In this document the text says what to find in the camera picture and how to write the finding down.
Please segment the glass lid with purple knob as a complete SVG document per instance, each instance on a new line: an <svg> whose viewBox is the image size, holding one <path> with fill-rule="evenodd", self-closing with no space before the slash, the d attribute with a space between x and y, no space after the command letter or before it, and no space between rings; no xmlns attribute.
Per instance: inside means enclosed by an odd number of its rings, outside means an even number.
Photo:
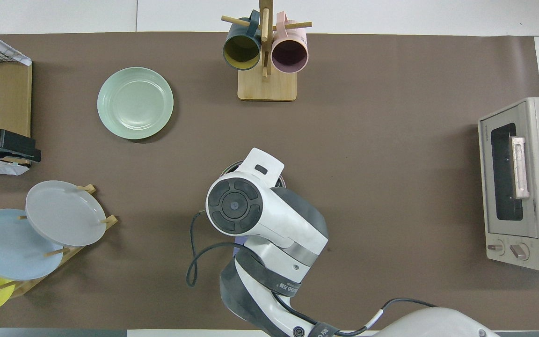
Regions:
<svg viewBox="0 0 539 337"><path fill-rule="evenodd" d="M230 166L227 166L225 170L222 171L222 173L220 174L220 177L223 176L223 175L226 175L228 173L231 173L233 171L236 171L237 168L241 165L241 163L244 162L243 160L240 160L240 161L237 161L237 162L234 162L232 163ZM279 175L277 181L276 181L276 184L275 186L280 186L280 187L284 187L286 188L286 182L285 180L283 179L282 175Z"/></svg>

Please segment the light blue plate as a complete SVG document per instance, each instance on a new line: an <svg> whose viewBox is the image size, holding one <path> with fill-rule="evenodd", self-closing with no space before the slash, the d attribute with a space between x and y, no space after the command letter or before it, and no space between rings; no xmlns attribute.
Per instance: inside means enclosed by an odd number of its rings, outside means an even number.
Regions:
<svg viewBox="0 0 539 337"><path fill-rule="evenodd" d="M46 257L61 249L36 232L19 209L0 209L0 277L13 281L42 278L60 265L63 254Z"/></svg>

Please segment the mint green plate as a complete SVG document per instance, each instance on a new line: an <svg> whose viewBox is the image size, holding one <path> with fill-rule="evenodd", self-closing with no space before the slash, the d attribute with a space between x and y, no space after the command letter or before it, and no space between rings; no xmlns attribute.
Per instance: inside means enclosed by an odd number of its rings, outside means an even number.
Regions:
<svg viewBox="0 0 539 337"><path fill-rule="evenodd" d="M116 71L97 97L100 121L109 132L141 140L160 132L173 115L173 90L164 77L145 67Z"/></svg>

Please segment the dark teal mug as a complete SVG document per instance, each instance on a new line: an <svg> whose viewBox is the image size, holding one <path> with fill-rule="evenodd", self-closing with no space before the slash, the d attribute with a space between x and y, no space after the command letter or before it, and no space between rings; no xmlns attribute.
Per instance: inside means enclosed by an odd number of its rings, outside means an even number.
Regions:
<svg viewBox="0 0 539 337"><path fill-rule="evenodd" d="M255 67L260 60L261 32L259 30L260 13L253 9L248 18L241 18L247 24L231 25L223 45L223 57L226 63L236 70L244 71Z"/></svg>

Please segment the wooden mug tree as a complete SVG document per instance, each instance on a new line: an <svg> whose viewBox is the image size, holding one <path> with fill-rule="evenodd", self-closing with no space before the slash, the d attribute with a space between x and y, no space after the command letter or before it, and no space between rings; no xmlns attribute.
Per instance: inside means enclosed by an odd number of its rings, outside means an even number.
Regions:
<svg viewBox="0 0 539 337"><path fill-rule="evenodd" d="M272 36L276 31L277 13L273 13L273 0L258 0L260 13L261 53L257 65L250 70L238 71L237 96L250 102L293 102L297 98L297 73L287 74L276 70L271 63ZM246 25L241 18L222 16L231 25ZM311 22L286 25L287 29L310 28Z"/></svg>

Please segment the pink mug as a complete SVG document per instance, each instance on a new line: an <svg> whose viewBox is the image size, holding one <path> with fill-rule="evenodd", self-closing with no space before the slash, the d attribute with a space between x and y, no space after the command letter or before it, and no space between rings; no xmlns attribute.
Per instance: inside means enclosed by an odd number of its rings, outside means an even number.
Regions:
<svg viewBox="0 0 539 337"><path fill-rule="evenodd" d="M305 28L287 29L295 21L287 19L284 11L277 14L276 31L272 36L271 63L276 70L287 74L301 71L308 63L308 43Z"/></svg>

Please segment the brown table mat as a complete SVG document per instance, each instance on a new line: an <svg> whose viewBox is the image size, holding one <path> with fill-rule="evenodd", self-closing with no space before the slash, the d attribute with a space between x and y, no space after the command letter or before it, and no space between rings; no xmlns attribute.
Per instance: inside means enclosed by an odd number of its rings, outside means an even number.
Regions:
<svg viewBox="0 0 539 337"><path fill-rule="evenodd" d="M539 330L539 271L486 256L477 121L539 96L531 37L308 36L294 102L242 102L222 58L225 33L1 36L33 60L32 135L42 162L0 175L0 209L38 182L92 183L115 224L25 295L0 328L251 329L229 312L219 273L189 224L229 164L259 148L287 187L325 217L329 241L293 307L345 330L385 301L456 309L492 330ZM145 67L174 109L154 136L128 140L99 119L102 84Z"/></svg>

